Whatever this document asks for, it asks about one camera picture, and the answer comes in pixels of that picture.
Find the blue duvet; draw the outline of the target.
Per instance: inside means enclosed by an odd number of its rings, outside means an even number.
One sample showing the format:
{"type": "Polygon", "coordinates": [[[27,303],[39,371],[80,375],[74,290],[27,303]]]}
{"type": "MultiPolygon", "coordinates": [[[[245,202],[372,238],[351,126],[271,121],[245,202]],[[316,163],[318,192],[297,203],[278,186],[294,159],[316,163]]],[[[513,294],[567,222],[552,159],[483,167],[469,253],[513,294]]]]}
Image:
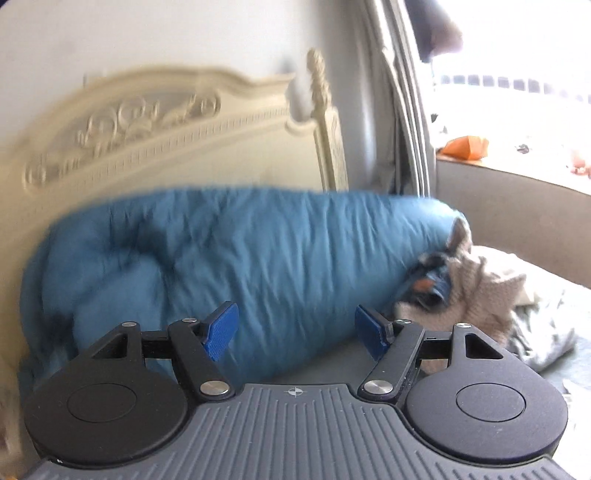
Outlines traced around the blue duvet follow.
{"type": "Polygon", "coordinates": [[[163,330],[226,301],[238,330],[219,368],[259,383],[353,336],[356,307],[390,307],[460,213],[366,191],[176,189],[117,199],[53,223],[24,271],[20,320],[30,392],[126,321],[163,330]]]}

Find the grey curtain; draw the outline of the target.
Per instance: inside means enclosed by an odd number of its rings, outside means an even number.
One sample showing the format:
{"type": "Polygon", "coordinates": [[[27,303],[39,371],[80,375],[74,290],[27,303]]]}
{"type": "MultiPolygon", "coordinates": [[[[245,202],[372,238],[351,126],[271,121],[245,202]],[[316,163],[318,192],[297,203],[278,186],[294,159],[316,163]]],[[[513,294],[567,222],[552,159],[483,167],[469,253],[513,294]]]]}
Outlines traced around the grey curtain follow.
{"type": "Polygon", "coordinates": [[[341,110],[349,188],[435,195],[435,151],[404,2],[318,1],[315,8],[341,110]]]}

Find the dark patterned cloth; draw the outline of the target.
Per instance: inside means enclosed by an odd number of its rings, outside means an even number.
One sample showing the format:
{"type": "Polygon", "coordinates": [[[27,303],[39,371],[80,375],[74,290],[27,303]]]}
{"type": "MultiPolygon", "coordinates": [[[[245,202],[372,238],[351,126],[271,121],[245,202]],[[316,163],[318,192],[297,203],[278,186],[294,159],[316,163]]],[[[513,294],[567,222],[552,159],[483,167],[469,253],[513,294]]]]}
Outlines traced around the dark patterned cloth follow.
{"type": "Polygon", "coordinates": [[[407,274],[399,300],[428,312],[445,309],[452,291],[448,259],[445,252],[421,255],[418,264],[407,274]]]}

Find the cream carved headboard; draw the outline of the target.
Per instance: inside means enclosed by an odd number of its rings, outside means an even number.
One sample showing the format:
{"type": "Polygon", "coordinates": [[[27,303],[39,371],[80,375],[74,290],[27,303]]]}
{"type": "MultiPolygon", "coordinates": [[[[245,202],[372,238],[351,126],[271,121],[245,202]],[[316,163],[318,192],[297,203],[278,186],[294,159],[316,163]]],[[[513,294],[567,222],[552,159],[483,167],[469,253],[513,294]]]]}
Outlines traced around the cream carved headboard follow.
{"type": "Polygon", "coordinates": [[[150,66],[92,80],[1,156],[1,474],[31,464],[17,372],[25,265],[49,225],[83,205],[184,185],[348,188],[339,111],[312,49],[311,114],[290,114],[291,76],[150,66]]]}

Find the beige patterned garment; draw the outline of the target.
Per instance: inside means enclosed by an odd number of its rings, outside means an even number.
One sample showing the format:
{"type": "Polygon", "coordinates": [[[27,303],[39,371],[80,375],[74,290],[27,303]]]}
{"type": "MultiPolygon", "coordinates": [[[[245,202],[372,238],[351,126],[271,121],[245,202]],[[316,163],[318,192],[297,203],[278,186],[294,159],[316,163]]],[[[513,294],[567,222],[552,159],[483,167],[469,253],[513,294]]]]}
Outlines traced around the beige patterned garment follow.
{"type": "Polygon", "coordinates": [[[505,255],[491,261],[477,252],[470,226],[454,221],[445,252],[452,281],[449,305],[436,312],[397,301],[394,316],[412,320],[433,331],[450,331],[458,323],[471,324],[505,346],[512,330],[511,312],[526,275],[511,267],[505,255]]]}

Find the grey-green crumpled garment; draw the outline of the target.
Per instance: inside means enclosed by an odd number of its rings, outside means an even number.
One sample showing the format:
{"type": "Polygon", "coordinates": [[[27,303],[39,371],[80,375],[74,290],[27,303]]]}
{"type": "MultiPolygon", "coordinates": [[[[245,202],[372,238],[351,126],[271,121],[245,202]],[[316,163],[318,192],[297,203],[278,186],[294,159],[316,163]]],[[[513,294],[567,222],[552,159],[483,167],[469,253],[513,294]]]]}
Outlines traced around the grey-green crumpled garment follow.
{"type": "Polygon", "coordinates": [[[507,350],[542,372],[575,348],[589,301],[590,290],[569,281],[527,280],[511,312],[507,350]]]}

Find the orange object on sill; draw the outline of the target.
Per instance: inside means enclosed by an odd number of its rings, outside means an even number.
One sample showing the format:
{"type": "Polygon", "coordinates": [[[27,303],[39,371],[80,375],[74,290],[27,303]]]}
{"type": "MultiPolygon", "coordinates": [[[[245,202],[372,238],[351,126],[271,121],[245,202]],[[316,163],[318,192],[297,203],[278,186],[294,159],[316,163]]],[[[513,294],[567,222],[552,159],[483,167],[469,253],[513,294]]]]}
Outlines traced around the orange object on sill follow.
{"type": "Polygon", "coordinates": [[[489,140],[479,136],[462,136],[450,140],[439,154],[462,161],[478,161],[488,155],[489,140]]]}

